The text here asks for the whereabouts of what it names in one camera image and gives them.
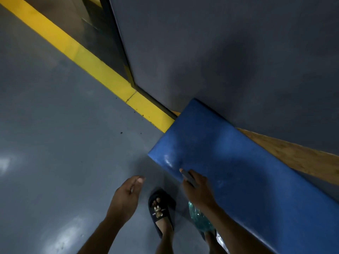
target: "yellow floor line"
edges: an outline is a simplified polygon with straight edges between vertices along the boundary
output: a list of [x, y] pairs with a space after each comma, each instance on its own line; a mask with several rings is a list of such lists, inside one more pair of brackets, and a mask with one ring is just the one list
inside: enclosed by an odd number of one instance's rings
[[166, 132], [174, 122], [172, 118], [148, 99], [138, 92], [136, 93], [135, 89], [122, 76], [99, 60], [94, 54], [27, 2], [24, 0], [0, 0], [0, 4], [110, 89], [117, 97], [126, 102], [159, 130]]

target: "gray pen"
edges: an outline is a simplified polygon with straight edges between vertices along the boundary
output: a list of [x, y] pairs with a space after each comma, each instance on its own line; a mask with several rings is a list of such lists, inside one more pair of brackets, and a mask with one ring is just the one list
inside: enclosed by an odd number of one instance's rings
[[182, 174], [182, 176], [184, 177], [184, 179], [187, 180], [187, 182], [189, 182], [194, 188], [198, 188], [198, 184], [197, 182], [195, 181], [195, 179], [190, 175], [189, 172], [187, 172], [186, 170], [184, 169], [179, 169], [180, 173]]

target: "gray wall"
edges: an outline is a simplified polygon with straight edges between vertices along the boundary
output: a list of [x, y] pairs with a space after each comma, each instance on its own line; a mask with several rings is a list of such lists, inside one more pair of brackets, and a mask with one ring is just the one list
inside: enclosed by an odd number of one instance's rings
[[136, 83], [339, 154], [338, 0], [111, 0]]

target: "blue mat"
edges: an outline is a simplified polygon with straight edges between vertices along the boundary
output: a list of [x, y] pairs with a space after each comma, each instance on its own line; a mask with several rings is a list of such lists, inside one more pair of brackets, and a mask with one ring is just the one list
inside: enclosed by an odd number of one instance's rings
[[207, 176], [218, 204], [280, 254], [339, 253], [339, 205], [192, 100], [148, 154], [179, 181]]

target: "person's right hand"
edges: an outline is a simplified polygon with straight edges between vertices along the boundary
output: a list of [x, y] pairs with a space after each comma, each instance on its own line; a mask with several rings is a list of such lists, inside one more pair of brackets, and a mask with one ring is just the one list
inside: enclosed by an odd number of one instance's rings
[[194, 188], [185, 179], [182, 182], [182, 187], [184, 188], [189, 201], [202, 211], [211, 205], [215, 205], [216, 202], [214, 200], [213, 193], [208, 186], [207, 177], [200, 175], [192, 169], [189, 170], [189, 173], [199, 185], [198, 188]]

